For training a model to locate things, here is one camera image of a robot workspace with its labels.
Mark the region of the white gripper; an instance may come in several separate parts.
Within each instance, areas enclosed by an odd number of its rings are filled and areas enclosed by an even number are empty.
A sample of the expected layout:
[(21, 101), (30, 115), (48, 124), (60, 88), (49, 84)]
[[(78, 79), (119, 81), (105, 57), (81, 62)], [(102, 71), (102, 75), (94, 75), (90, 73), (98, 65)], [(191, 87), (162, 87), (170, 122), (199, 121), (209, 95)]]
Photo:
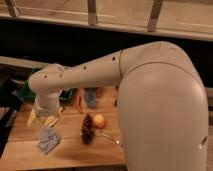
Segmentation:
[(48, 95), (37, 95), (34, 102), (34, 109), (31, 110), (29, 118), (27, 120), (27, 126), (30, 127), (38, 117), (48, 117), (44, 125), (54, 126), (59, 118), (51, 115), (58, 115), (60, 109), (59, 95), (48, 94)]

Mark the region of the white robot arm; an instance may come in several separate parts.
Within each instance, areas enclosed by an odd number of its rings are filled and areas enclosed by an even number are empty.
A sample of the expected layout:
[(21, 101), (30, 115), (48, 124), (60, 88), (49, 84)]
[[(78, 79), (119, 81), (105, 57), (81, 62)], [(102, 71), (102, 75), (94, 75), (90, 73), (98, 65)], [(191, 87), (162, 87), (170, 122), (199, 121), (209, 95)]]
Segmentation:
[(117, 51), (65, 69), (34, 73), (34, 111), (59, 109), (68, 88), (116, 86), (128, 171), (206, 171), (208, 102), (202, 80), (179, 46), (158, 41)]

